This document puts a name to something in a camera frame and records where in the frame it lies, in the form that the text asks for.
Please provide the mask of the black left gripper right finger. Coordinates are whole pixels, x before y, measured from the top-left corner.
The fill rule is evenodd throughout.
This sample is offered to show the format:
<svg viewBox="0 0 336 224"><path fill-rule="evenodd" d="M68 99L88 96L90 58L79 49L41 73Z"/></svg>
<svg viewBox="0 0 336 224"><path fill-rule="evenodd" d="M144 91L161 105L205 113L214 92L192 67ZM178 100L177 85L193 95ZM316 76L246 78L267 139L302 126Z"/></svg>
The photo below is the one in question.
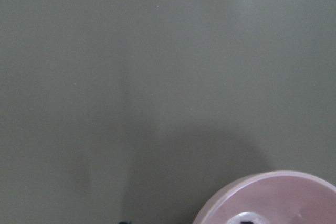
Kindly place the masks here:
<svg viewBox="0 0 336 224"><path fill-rule="evenodd" d="M254 224L252 221L241 221L240 224Z"/></svg>

